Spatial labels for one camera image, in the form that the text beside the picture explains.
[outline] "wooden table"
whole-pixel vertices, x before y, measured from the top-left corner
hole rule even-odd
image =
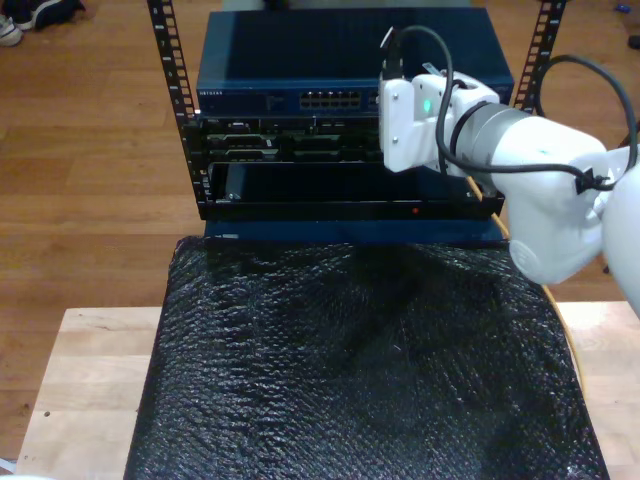
[[[560,303],[613,479],[640,478],[640,320],[626,302]],[[122,478],[159,307],[67,310],[18,460],[22,474]]]

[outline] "black bubble wrap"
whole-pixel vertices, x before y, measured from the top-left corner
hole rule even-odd
[[[608,478],[504,248],[187,238],[125,478]]]

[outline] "wooden floor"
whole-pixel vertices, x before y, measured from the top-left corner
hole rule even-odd
[[[176,0],[195,83],[215,0]],[[517,78],[535,0],[486,0]],[[640,54],[615,2],[575,0],[556,53],[604,64],[640,112]],[[16,458],[64,310],[162,302],[176,241],[201,234],[143,0],[88,0],[74,24],[0,50],[0,457]],[[622,110],[577,67],[551,73],[550,116],[616,146]],[[558,301],[619,300],[597,261]]]

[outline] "black rack shelf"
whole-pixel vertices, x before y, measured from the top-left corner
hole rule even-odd
[[[532,112],[536,91],[535,73],[551,57],[566,2],[540,2],[540,12],[514,99],[516,108]],[[215,186],[210,185],[209,165],[203,155],[201,127],[204,124],[196,114],[173,2],[147,0],[147,6],[200,218],[211,219],[211,207],[220,206],[216,203],[220,193],[216,190],[220,189],[220,185],[219,182],[214,182]]]

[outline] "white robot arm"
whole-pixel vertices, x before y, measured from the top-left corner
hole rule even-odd
[[[419,75],[411,82],[398,78],[397,71],[386,73],[379,101],[388,169],[440,170],[440,122],[440,143],[453,156],[445,162],[447,174],[471,175],[485,192],[505,195],[511,257],[526,277],[560,283],[604,251],[611,273],[640,315],[640,215],[634,211],[640,206],[640,169],[626,170],[632,163],[629,147],[607,152],[586,133],[499,104],[494,91],[457,72],[449,78]],[[455,85],[450,99],[447,83]],[[446,112],[441,112],[443,99]],[[512,168],[532,170],[534,165],[541,171]],[[615,188],[606,191],[614,182]]]

